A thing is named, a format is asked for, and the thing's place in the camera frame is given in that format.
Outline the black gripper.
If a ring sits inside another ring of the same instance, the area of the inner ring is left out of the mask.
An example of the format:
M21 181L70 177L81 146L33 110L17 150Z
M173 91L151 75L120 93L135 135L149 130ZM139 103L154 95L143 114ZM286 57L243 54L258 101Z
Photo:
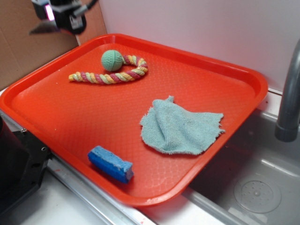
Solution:
M87 5L80 0L33 0L37 17L42 21L55 21L60 32L82 34L86 29Z

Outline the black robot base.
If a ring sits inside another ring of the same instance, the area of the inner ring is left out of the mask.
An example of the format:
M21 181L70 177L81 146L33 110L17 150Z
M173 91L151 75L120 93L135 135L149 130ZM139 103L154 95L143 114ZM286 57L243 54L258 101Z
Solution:
M0 119L0 214L37 191L50 150L29 131L11 131Z

